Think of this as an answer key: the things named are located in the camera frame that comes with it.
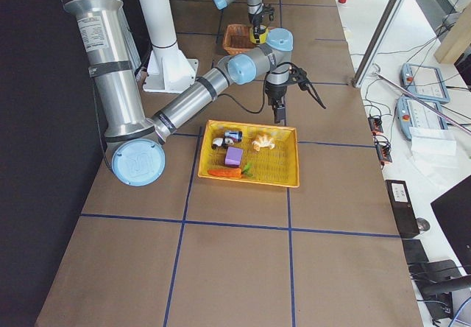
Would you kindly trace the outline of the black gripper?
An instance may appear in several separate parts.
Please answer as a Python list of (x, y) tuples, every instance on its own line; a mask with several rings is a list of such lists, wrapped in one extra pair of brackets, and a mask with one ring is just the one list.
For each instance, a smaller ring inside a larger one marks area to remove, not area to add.
[(287, 85), (276, 85), (266, 82), (264, 92), (268, 97), (268, 104), (272, 106), (274, 113), (274, 123), (280, 123), (286, 119), (286, 107), (283, 98), (287, 92)]
[(269, 21), (273, 21), (275, 18), (275, 9), (272, 5), (270, 4), (259, 4), (257, 6), (255, 5), (249, 5), (248, 6), (248, 16), (249, 16), (249, 21), (252, 25), (253, 29), (259, 29), (262, 22), (263, 22), (263, 17), (267, 15)]

